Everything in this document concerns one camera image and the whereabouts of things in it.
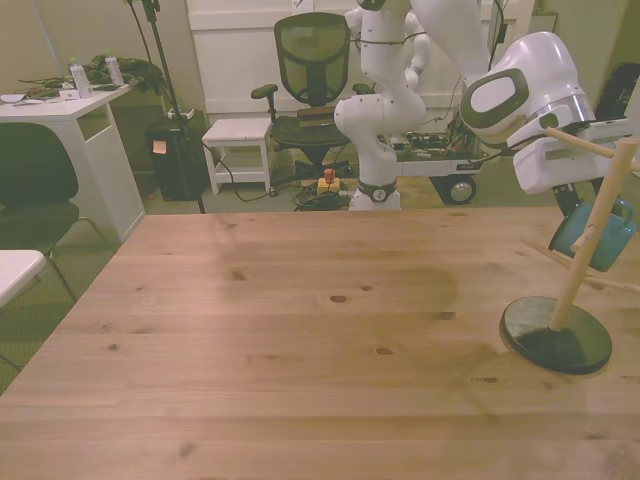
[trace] bottle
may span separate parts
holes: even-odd
[[[71,76],[76,84],[80,98],[89,98],[91,96],[91,84],[89,83],[89,79],[87,79],[84,68],[78,63],[77,58],[74,57],[71,59],[69,70],[71,71]]]
[[[109,75],[111,75],[111,83],[118,85],[119,87],[124,85],[122,73],[120,73],[120,65],[118,65],[118,59],[113,56],[113,52],[111,50],[106,51],[104,61],[109,69]]]

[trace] mug tree stand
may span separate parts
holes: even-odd
[[[502,315],[500,329],[507,343],[528,360],[556,372],[585,375],[607,364],[613,343],[602,323],[574,301],[640,142],[623,138],[614,151],[553,128],[545,129],[545,134],[611,158],[611,170],[585,232],[572,246],[576,255],[560,298],[527,297],[513,302]]]

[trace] sticky note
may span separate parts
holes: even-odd
[[[167,154],[167,142],[163,142],[162,140],[154,140],[153,141],[153,153],[157,153],[158,155],[166,155]]]

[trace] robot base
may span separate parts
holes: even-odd
[[[351,211],[362,211],[362,210],[401,210],[402,205],[400,202],[400,192],[397,190],[389,195],[386,202],[374,202],[371,198],[360,190],[356,191],[353,199],[351,200],[351,206],[349,210]]]
[[[557,300],[528,297],[507,307],[500,323],[503,339],[527,360],[546,369],[586,375],[602,369],[613,352],[609,332],[591,314],[571,307],[565,328],[549,328]]]

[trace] wire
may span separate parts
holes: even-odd
[[[333,161],[332,170],[335,172],[335,167],[338,164],[338,159],[345,148],[349,144],[343,145],[336,158]],[[331,189],[333,180],[329,182],[328,189]],[[340,184],[340,189],[345,187],[343,183]],[[349,205],[350,200],[348,197],[340,196],[340,192],[326,191],[320,195],[318,192],[318,184],[308,187],[302,187],[300,191],[293,197],[293,204],[296,206],[294,212],[311,212],[311,211],[333,211],[339,210],[342,207]]]
[[[532,142],[534,140],[540,140],[541,138],[547,138],[547,136],[545,134],[533,135],[533,136],[531,136],[529,138],[525,138],[524,140],[521,140],[521,141],[513,144],[509,148],[505,148],[504,150],[501,150],[498,153],[496,153],[494,155],[491,155],[490,157],[483,158],[482,160],[477,160],[477,161],[467,160],[467,162],[472,164],[472,165],[482,165],[482,164],[487,163],[487,162],[489,162],[491,160],[495,160],[498,157],[512,156],[512,155],[518,153],[517,151],[514,150],[515,148],[517,148],[520,145],[523,145],[525,143]]]
[[[204,146],[204,148],[206,148],[207,150],[209,150],[211,152],[211,155],[215,156],[214,151],[206,144],[204,143],[204,141],[202,142],[202,145]],[[224,169],[229,173],[229,177],[231,177],[231,185],[233,186],[233,192],[236,194],[236,197],[238,197],[238,199],[244,203],[251,203],[251,202],[255,202],[256,200],[262,200],[263,198],[266,197],[271,197],[274,196],[275,194],[278,194],[279,192],[281,192],[282,190],[286,190],[287,188],[289,188],[291,186],[291,184],[287,184],[284,185],[280,188],[277,189],[273,189],[271,192],[269,193],[265,193],[264,195],[260,195],[259,197],[255,197],[255,198],[243,198],[239,193],[238,193],[238,187],[236,185],[236,180],[233,177],[233,172],[229,169],[229,167],[227,167],[227,164],[224,163],[221,159],[218,160],[220,162],[220,165],[222,165],[224,167]]]
[[[356,36],[356,38],[354,38],[353,40],[350,40],[349,43],[366,43],[367,45],[404,45],[405,43],[407,43],[409,40],[411,40],[414,37],[417,37],[418,35],[426,35],[427,32],[418,32],[418,33],[412,33],[411,35],[409,35],[408,37],[406,37],[403,41],[401,42],[377,42],[374,40],[362,40],[362,34],[358,33],[358,35]]]
[[[22,368],[20,365],[17,365],[15,363],[13,363],[11,360],[9,360],[7,357],[5,357],[4,355],[2,355],[0,353],[0,362],[2,363],[6,363],[7,365],[9,365],[11,368],[13,368],[15,371],[17,371],[18,373],[20,373],[22,371]]]
[[[491,51],[491,58],[489,59],[489,68],[487,69],[487,71],[491,70],[491,68],[493,67],[493,60],[496,58],[496,51],[498,50],[498,40],[500,40],[500,31],[505,25],[504,9],[502,8],[502,5],[500,5],[500,0],[493,0],[493,3],[498,7],[498,12],[500,12],[500,28],[498,29],[498,34],[496,35],[496,39],[493,43],[493,50]]]
[[[451,100],[449,101],[449,107],[447,108],[447,113],[444,114],[444,117],[436,117],[436,118],[432,118],[431,120],[428,120],[426,122],[423,123],[423,125],[426,125],[428,123],[432,123],[432,122],[439,122],[441,120],[445,120],[448,116],[449,113],[451,112],[451,107],[453,106],[453,99],[456,96],[456,90],[458,89],[458,85],[460,85],[460,81],[462,80],[462,77],[458,77],[458,81],[456,82],[456,86],[453,87],[453,92],[451,92]]]

